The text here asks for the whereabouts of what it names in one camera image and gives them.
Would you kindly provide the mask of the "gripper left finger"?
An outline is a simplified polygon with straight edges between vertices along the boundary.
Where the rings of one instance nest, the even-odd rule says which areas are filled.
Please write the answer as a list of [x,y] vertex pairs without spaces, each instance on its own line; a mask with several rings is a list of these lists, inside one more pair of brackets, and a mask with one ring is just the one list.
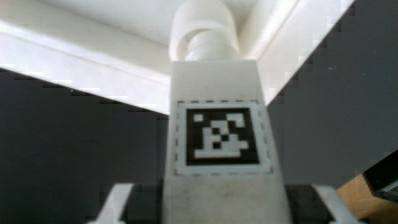
[[117,183],[113,185],[97,217],[87,224],[126,224],[121,220],[121,216],[133,186],[133,183]]

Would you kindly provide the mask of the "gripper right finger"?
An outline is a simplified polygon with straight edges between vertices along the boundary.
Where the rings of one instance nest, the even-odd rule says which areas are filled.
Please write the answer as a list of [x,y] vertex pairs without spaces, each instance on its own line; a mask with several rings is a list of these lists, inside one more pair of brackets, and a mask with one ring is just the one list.
[[334,188],[325,185],[314,185],[314,190],[332,215],[332,220],[328,221],[328,224],[360,224],[350,212],[350,209],[343,203]]

